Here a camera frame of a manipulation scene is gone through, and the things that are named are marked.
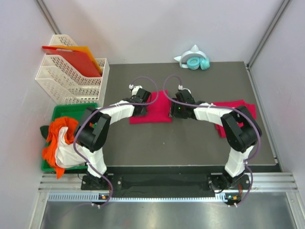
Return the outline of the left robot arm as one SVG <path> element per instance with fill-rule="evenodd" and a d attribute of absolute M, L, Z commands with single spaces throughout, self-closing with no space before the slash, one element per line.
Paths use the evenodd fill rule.
<path fill-rule="evenodd" d="M 73 148 L 88 168 L 84 182 L 97 189 L 107 186 L 109 180 L 103 160 L 102 147 L 106 142 L 110 125 L 124 118 L 144 116 L 151 103 L 151 93 L 141 86 L 131 89 L 130 98 L 103 108 L 88 107 L 83 113 L 74 132 Z"/>

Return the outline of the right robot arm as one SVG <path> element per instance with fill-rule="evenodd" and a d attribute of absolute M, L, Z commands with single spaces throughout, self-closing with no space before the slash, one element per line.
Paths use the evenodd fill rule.
<path fill-rule="evenodd" d="M 248 108 L 244 105 L 231 108 L 204 101 L 196 102 L 190 90 L 184 88 L 178 90 L 170 101 L 171 117 L 207 121 L 223 127 L 230 152 L 224 166 L 222 182 L 226 188 L 235 188 L 244 175 L 251 151 L 260 143 L 262 135 Z"/>

